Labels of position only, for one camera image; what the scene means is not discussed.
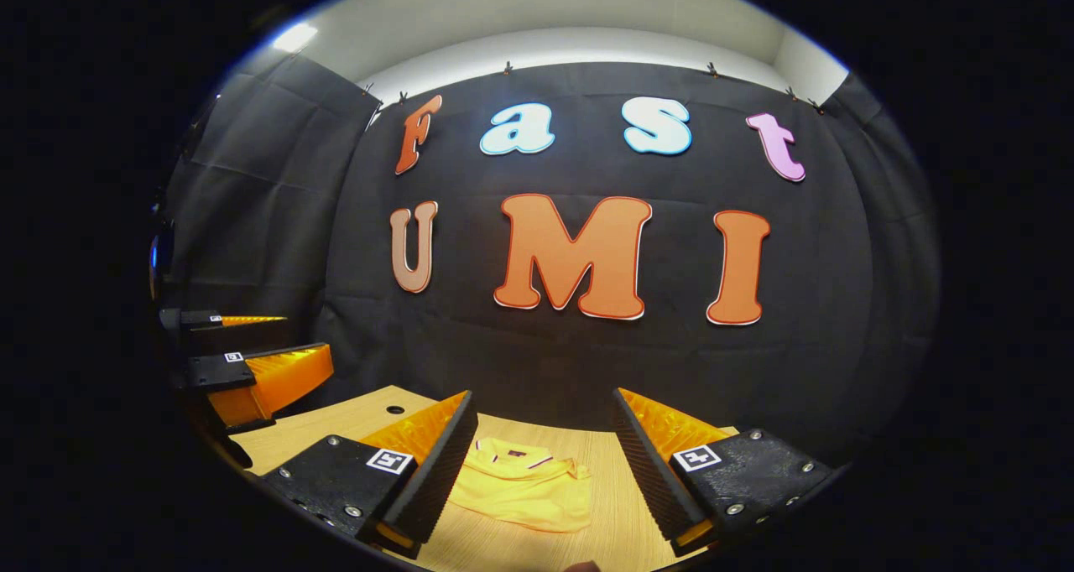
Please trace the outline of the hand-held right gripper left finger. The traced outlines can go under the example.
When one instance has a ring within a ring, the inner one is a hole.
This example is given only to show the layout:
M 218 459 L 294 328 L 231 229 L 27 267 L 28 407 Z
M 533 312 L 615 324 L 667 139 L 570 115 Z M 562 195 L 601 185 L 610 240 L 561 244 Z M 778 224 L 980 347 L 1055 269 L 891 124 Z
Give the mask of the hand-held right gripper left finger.
M 261 474 L 334 533 L 415 559 L 440 520 L 478 428 L 471 390 L 361 439 L 326 434 Z

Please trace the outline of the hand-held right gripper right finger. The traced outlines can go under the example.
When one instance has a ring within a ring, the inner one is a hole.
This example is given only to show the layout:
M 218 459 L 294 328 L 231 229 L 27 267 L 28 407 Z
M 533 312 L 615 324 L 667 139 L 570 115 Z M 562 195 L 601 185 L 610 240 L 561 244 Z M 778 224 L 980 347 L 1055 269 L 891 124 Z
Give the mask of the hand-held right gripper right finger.
M 649 514 L 676 556 L 731 549 L 828 488 L 836 470 L 767 429 L 730 431 L 613 390 L 614 429 Z

